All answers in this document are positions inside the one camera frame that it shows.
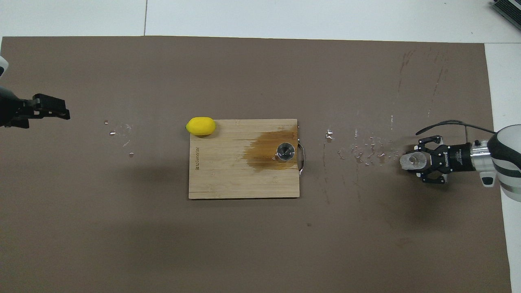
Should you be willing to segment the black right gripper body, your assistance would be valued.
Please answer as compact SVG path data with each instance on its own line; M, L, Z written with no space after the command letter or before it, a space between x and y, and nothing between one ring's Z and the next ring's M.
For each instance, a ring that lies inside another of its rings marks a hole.
M438 171L442 174L474 170L470 149L445 149L438 154Z

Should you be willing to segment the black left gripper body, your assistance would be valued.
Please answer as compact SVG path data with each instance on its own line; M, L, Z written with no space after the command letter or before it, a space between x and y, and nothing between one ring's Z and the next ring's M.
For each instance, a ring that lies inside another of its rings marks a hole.
M0 126L28 129L28 119L33 116L33 108L28 101L19 99L12 91L0 89Z

